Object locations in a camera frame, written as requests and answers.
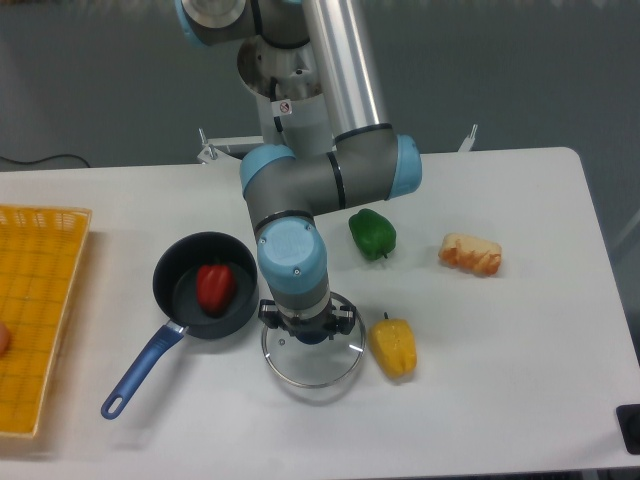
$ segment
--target black cable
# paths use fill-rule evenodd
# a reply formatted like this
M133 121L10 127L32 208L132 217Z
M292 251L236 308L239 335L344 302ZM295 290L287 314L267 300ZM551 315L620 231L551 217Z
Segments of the black cable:
M75 158L81 161L87 168L91 168L91 164L87 162L80 155L74 155L73 153L60 153L58 155L51 155L50 157L41 158L40 160L33 160L31 162L21 162L19 160L13 160L11 158L3 157L0 155L0 160L7 163L13 163L14 165L37 165L38 163L48 162L49 160L55 160L56 158Z

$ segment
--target yellow basket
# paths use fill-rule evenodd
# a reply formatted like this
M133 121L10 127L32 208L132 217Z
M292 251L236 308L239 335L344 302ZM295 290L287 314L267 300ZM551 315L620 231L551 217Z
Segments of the yellow basket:
M91 210L0 205L0 435L38 428Z

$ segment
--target frying pan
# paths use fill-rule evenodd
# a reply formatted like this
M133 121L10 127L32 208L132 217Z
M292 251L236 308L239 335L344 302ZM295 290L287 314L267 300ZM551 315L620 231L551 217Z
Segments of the frying pan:
M228 265L237 283L233 300L219 317L205 314L196 298L198 269L214 263ZM122 413L156 362L185 333L204 339L223 338L251 319L258 305L256 262L249 249L230 235L195 233L179 240L162 255L153 274L153 294L169 321L149 340L107 397L100 410L107 420Z

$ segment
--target bell pepper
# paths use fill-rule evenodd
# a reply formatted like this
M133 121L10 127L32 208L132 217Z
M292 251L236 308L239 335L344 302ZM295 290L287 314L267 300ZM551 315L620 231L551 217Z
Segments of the bell pepper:
M353 241L370 261L387 254L396 248L396 230L391 222L379 213L364 208L349 219L349 229Z
M416 342L406 320L385 318L379 321L369 330L369 344L387 377L399 378L416 368Z
M227 265L203 265L198 269L196 298L207 315L221 316L237 290L233 271Z

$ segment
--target bread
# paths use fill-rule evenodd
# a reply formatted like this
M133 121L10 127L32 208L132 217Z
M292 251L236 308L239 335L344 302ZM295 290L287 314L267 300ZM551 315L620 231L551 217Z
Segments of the bread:
M438 256L452 267L493 275L502 262L502 247L495 242L471 235L450 233L442 240Z

